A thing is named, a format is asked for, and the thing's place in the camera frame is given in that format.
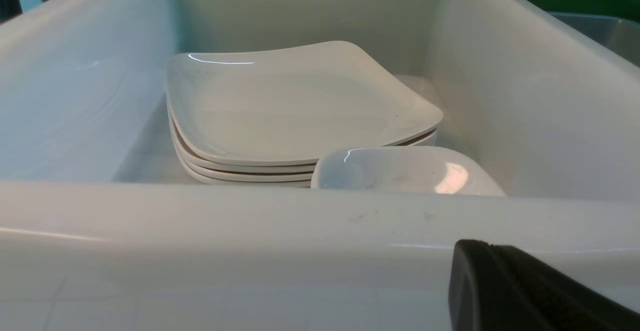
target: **stack of plates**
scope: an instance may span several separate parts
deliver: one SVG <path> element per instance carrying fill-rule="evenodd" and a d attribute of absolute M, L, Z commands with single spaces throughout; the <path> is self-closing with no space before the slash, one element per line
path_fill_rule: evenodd
<path fill-rule="evenodd" d="M 358 46 L 184 53 L 167 68 L 171 135 L 208 184 L 308 187 L 336 149 L 432 145 L 442 112 Z"/>

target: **ceramic dish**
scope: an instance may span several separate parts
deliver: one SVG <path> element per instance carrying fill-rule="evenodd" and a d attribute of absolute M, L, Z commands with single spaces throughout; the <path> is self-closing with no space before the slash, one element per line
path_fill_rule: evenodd
<path fill-rule="evenodd" d="M 342 41 L 176 55 L 167 104 L 197 156 L 242 166 L 313 164 L 344 147 L 402 144 L 442 120 L 438 107 Z"/>
<path fill-rule="evenodd" d="M 185 144 L 185 140 L 180 136 L 174 119 L 169 115 L 169 128 L 171 129 L 171 138 L 173 138 L 173 146 L 180 157 L 185 160 L 189 165 L 197 165 L 205 169 L 222 171 L 222 172 L 239 172 L 243 174 L 258 174 L 258 175 L 270 175 L 270 174 L 308 174 L 311 178 L 311 173 L 315 170 L 316 164 L 308 165 L 233 165 L 233 164 L 221 164 L 210 160 L 205 160 L 196 155 Z"/>
<path fill-rule="evenodd" d="M 255 173 L 238 173 L 224 172 L 215 169 L 208 169 L 196 164 L 192 164 L 188 160 L 183 159 L 184 163 L 193 171 L 206 176 L 207 178 L 238 181 L 240 183 L 290 183 L 291 181 L 310 181 L 311 173 L 294 173 L 294 174 L 255 174 Z"/>
<path fill-rule="evenodd" d="M 318 162 L 311 188 L 505 196 L 471 158 L 433 146 L 334 152 Z"/>
<path fill-rule="evenodd" d="M 180 153 L 176 153 L 178 156 L 178 160 L 180 160 L 180 164 L 184 170 L 197 181 L 200 181 L 203 184 L 208 185 L 220 185 L 220 186 L 272 186 L 272 187 L 291 187 L 291 188 L 308 188 L 311 186 L 311 181 L 291 181 L 291 182 L 239 182 L 239 181 L 227 181 L 227 180 L 218 180 L 216 178 L 210 178 L 204 176 L 203 174 L 199 174 L 194 169 L 189 167 L 186 164 L 185 160 L 180 157 Z"/>
<path fill-rule="evenodd" d="M 171 131 L 171 138 L 173 139 L 173 146 L 180 157 L 190 166 L 199 166 L 204 169 L 210 169 L 222 172 L 235 172 L 241 174 L 256 174 L 256 175 L 271 175 L 271 174 L 284 174 L 284 175 L 299 175 L 299 174 L 311 174 L 315 169 L 315 164 L 310 165 L 292 165 L 292 166 L 260 166 L 260 165 L 230 165 L 219 164 L 210 160 L 199 158 L 193 151 L 185 144 L 185 141 L 180 136 L 174 125 L 173 117 L 169 115 L 169 128 Z M 432 130 L 427 133 L 426 136 L 421 136 L 416 139 L 405 142 L 402 146 L 433 146 L 436 143 L 438 137 L 438 130 Z"/>

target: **white plastic bin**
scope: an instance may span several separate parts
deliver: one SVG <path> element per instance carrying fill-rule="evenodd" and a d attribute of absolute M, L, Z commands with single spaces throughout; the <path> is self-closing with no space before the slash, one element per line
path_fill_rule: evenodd
<path fill-rule="evenodd" d="M 515 197 L 180 185 L 169 57 L 325 40 Z M 638 205 L 574 200 L 640 199 L 639 71 L 524 0 L 51 0 L 0 60 L 0 329 L 446 330 L 460 238 L 640 310 Z"/>
<path fill-rule="evenodd" d="M 0 40 L 6 180 L 193 183 L 163 116 L 171 55 L 346 40 L 508 195 L 638 199 L 640 71 L 523 0 L 52 0 Z"/>

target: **white square plate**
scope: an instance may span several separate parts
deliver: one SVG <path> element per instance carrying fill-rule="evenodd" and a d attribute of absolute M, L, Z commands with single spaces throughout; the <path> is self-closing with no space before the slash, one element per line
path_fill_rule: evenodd
<path fill-rule="evenodd" d="M 343 41 L 176 55 L 167 103 L 195 154 L 247 166 L 304 165 L 336 149 L 401 144 L 443 116 Z"/>

